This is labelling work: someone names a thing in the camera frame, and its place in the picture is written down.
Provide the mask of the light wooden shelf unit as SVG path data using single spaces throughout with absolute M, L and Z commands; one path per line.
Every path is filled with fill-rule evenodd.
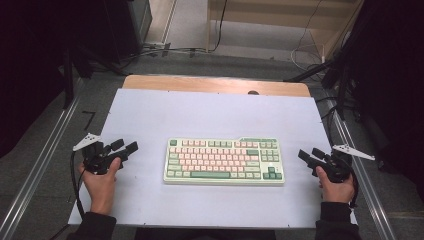
M 212 20 L 309 30 L 322 58 L 331 59 L 365 0 L 207 0 L 206 49 Z

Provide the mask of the green and pink keyboard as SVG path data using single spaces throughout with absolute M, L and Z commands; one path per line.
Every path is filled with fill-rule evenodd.
M 275 138 L 171 138 L 164 166 L 165 183 L 282 185 L 280 145 Z

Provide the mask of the aluminium floor rail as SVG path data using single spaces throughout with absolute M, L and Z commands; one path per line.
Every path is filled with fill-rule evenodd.
M 56 121 L 53 130 L 50 132 L 34 166 L 32 167 L 28 177 L 25 179 L 23 186 L 18 194 L 14 197 L 5 218 L 0 225 L 0 240 L 12 240 L 17 226 L 27 209 L 34 192 L 49 165 L 53 153 L 63 136 L 66 127 L 71 120 L 76 107 L 78 106 L 80 97 L 76 96 L 66 110 L 62 110 Z
M 355 143 L 352 139 L 347 123 L 341 119 L 338 113 L 334 113 L 333 122 L 335 124 L 335 128 L 337 129 L 337 133 L 340 136 L 341 142 L 351 148 L 354 148 Z M 384 210 L 380 198 L 378 197 L 375 187 L 371 181 L 371 178 L 365 169 L 362 158 L 354 156 L 352 166 L 357 175 L 357 179 L 360 185 L 360 192 L 365 199 L 367 208 L 373 219 L 374 226 L 376 227 L 380 240 L 398 240 L 395 236 L 386 211 Z

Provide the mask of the black metal stand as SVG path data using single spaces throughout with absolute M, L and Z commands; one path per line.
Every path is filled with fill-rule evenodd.
M 349 67 L 341 60 L 328 60 L 325 63 L 319 64 L 318 66 L 313 67 L 312 69 L 307 70 L 298 76 L 287 79 L 287 82 L 299 83 L 324 70 L 326 70 L 326 74 L 321 82 L 321 85 L 324 89 L 330 89 L 335 85 L 335 83 L 338 83 L 338 93 L 336 96 L 336 105 L 334 106 L 334 110 L 337 112 L 341 120 L 344 121 L 346 91 L 349 82 Z
M 63 54 L 63 70 L 64 70 L 63 74 L 65 79 L 64 109 L 67 109 L 71 105 L 74 99 L 73 68 L 72 68 L 71 51 L 69 48 L 67 48 Z

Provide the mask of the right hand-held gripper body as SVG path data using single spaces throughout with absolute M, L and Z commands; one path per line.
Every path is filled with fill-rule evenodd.
M 325 159 L 319 159 L 315 166 L 320 166 L 327 173 L 328 178 L 333 183 L 341 183 L 348 179 L 353 173 L 352 158 L 359 157 L 367 160 L 374 160 L 375 157 L 361 152 L 347 144 L 334 145 L 330 155 L 326 154 Z

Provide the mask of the white table board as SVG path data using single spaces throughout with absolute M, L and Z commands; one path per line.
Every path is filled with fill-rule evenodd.
M 113 216 L 144 227 L 312 228 L 321 190 L 299 151 L 330 145 L 311 97 L 120 89 L 101 133 L 139 149 L 117 173 Z M 279 141 L 285 182 L 279 186 L 202 186 L 163 180 L 172 137 Z

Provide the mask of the wooden table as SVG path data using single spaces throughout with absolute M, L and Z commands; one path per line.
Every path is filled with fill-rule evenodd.
M 303 83 L 259 81 L 225 77 L 130 75 L 125 78 L 123 88 L 264 96 L 311 96 L 308 87 Z

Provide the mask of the dark curtain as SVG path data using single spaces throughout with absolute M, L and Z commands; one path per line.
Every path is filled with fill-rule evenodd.
M 0 158 L 64 91 L 64 51 L 92 75 L 79 33 L 95 0 L 0 0 Z
M 353 95 L 378 156 L 424 201 L 424 0 L 365 0 L 352 39 Z

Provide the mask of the black cabinet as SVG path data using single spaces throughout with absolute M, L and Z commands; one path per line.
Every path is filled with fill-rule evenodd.
M 149 0 L 104 0 L 116 63 L 141 53 L 153 17 Z

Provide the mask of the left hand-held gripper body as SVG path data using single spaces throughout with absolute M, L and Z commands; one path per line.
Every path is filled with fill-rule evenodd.
M 110 144 L 105 145 L 101 142 L 100 136 L 91 133 L 88 133 L 80 142 L 78 142 L 73 147 L 73 151 L 82 151 L 85 170 L 96 175 L 106 174 L 111 162 L 115 158 L 120 158 L 121 161 L 126 161 L 129 156 L 126 154 L 125 146 L 113 151 Z

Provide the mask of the person's right hand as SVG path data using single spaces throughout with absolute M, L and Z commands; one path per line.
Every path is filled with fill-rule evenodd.
M 316 173 L 322 188 L 324 202 L 349 203 L 353 199 L 355 189 L 352 176 L 349 176 L 342 183 L 333 183 L 329 180 L 327 173 L 322 167 L 318 166 Z

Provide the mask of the person's left hand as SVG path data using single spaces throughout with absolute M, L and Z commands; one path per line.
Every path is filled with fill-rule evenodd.
M 90 211 L 109 215 L 112 211 L 115 194 L 116 173 L 121 164 L 120 158 L 115 158 L 104 175 L 95 175 L 93 173 L 85 173 L 83 163 L 79 164 L 79 172 L 82 174 L 83 182 L 88 190 L 91 198 Z

